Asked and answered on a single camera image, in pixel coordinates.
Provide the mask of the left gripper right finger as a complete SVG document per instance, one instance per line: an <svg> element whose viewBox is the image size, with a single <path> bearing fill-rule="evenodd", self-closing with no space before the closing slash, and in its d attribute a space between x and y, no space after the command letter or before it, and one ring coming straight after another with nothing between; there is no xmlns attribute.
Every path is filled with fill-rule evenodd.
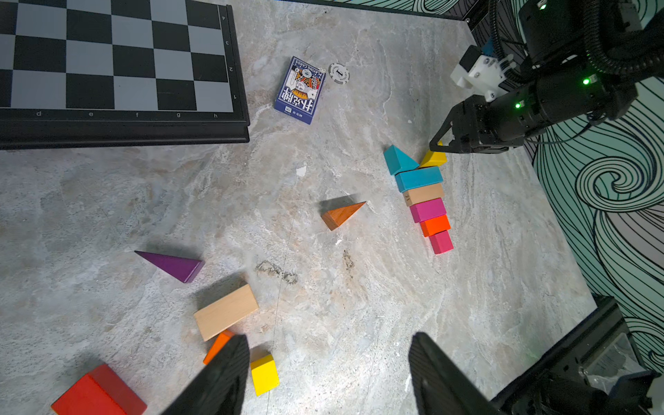
<svg viewBox="0 0 664 415"><path fill-rule="evenodd" d="M501 414L427 333L413 336L408 361L419 414Z"/></svg>

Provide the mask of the teal long block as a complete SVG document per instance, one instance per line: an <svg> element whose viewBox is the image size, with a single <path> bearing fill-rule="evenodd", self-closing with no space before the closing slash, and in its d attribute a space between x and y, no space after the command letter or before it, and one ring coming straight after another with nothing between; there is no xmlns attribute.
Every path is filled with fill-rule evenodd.
<svg viewBox="0 0 664 415"><path fill-rule="evenodd" d="M408 190L415 190L415 188L442 183L444 181L438 167L428 167L402 172L395 176L395 180L401 193Z"/></svg>

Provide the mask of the teal triangle block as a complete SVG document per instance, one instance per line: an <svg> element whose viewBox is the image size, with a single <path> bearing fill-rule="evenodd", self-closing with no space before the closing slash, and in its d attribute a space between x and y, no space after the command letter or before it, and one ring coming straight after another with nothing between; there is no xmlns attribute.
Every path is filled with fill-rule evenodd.
<svg viewBox="0 0 664 415"><path fill-rule="evenodd" d="M391 145L384 152L387 169L391 176L418 169L419 164L411 157L406 155L405 152L400 150L395 145Z"/></svg>

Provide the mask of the natural wood long block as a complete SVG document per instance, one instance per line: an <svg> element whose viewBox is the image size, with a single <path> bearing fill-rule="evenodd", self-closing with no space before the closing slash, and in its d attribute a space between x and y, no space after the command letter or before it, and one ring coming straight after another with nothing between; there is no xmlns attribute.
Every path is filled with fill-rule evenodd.
<svg viewBox="0 0 664 415"><path fill-rule="evenodd" d="M411 207L415 204L442 199L444 197L444 190L440 183L435 183L420 188L414 188L413 190L406 190L403 195L406 205Z"/></svg>

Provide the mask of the magenta long block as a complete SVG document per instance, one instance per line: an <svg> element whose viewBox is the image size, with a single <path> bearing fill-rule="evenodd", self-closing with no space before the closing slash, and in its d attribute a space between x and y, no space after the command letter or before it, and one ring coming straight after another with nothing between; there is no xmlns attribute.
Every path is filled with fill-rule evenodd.
<svg viewBox="0 0 664 415"><path fill-rule="evenodd" d="M422 223L447 214L444 202L441 198L413 204L410 207L410 211L415 223Z"/></svg>

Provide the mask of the orange rectangular block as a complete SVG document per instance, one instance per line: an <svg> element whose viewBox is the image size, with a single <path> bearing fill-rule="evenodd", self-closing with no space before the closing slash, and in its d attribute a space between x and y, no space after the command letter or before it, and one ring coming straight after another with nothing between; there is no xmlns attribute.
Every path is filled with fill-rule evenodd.
<svg viewBox="0 0 664 415"><path fill-rule="evenodd" d="M420 226L425 237L432 237L437 233L447 232L451 229L451 224L447 215L422 221Z"/></svg>

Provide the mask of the pink cube block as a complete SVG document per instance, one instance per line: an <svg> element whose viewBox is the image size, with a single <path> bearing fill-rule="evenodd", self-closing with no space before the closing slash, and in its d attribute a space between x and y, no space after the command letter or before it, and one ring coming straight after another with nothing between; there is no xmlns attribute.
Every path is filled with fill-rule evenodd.
<svg viewBox="0 0 664 415"><path fill-rule="evenodd" d="M446 253L454 249L450 233L448 231L435 233L434 235L430 236L429 239L435 254Z"/></svg>

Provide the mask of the red rectangular block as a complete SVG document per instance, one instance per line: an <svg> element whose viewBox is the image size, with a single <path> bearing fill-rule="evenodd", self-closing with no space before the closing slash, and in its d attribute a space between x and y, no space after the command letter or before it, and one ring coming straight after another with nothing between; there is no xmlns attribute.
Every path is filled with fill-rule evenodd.
<svg viewBox="0 0 664 415"><path fill-rule="evenodd" d="M51 409L56 414L144 414L147 404L104 363L76 381Z"/></svg>

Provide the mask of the purple triangle block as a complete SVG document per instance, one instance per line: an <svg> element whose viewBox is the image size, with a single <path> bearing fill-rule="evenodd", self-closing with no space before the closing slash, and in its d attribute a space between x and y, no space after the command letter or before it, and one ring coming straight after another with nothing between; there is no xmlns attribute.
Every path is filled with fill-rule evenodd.
<svg viewBox="0 0 664 415"><path fill-rule="evenodd" d="M200 259L186 259L153 252L135 251L135 253L183 284L193 282L205 265Z"/></svg>

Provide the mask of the orange triangle block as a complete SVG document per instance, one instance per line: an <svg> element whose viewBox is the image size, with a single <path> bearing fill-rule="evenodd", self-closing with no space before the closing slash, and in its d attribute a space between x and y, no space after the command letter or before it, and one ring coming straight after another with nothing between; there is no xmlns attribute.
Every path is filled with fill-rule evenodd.
<svg viewBox="0 0 664 415"><path fill-rule="evenodd" d="M366 202L360 202L346 207L339 207L325 212L322 216L323 222L330 231L334 231L349 218L351 218Z"/></svg>

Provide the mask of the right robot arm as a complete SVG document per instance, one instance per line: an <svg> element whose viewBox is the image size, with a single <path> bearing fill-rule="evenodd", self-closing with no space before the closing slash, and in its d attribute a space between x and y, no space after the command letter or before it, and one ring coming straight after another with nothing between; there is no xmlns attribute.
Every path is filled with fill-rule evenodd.
<svg viewBox="0 0 664 415"><path fill-rule="evenodd" d="M451 108L431 151L500 154L579 116L588 126L620 119L637 84L663 74L662 12L642 22L631 1L529 1L519 19L522 62L504 50L489 3L493 51L470 46L455 67L452 79L473 93Z"/></svg>

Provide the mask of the white poker chip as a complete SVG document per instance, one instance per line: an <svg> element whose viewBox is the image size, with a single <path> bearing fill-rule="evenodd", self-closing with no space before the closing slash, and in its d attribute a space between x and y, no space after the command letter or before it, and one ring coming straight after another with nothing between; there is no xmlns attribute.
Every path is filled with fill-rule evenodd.
<svg viewBox="0 0 664 415"><path fill-rule="evenodd" d="M330 65L328 74L330 79L339 85L345 85L349 82L349 69L338 62Z"/></svg>

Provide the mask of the blue playing card box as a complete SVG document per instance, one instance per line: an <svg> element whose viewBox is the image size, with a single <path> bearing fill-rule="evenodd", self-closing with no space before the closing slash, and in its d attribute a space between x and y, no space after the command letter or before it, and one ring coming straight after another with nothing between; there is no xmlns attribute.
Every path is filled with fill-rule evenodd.
<svg viewBox="0 0 664 415"><path fill-rule="evenodd" d="M274 109L310 125L326 76L324 69L292 57L274 102Z"/></svg>

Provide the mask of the black grey chessboard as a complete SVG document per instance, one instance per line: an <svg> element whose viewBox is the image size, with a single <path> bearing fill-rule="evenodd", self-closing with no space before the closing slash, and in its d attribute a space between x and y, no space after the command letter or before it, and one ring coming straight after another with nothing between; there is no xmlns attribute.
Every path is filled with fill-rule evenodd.
<svg viewBox="0 0 664 415"><path fill-rule="evenodd" d="M233 9L202 1L4 1L5 150L245 143Z"/></svg>

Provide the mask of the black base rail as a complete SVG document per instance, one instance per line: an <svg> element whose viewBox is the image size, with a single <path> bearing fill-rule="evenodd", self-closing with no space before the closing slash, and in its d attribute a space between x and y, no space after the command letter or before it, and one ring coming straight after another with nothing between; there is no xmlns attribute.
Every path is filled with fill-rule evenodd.
<svg viewBox="0 0 664 415"><path fill-rule="evenodd" d="M492 399L505 414L661 414L663 372L647 368L613 297Z"/></svg>

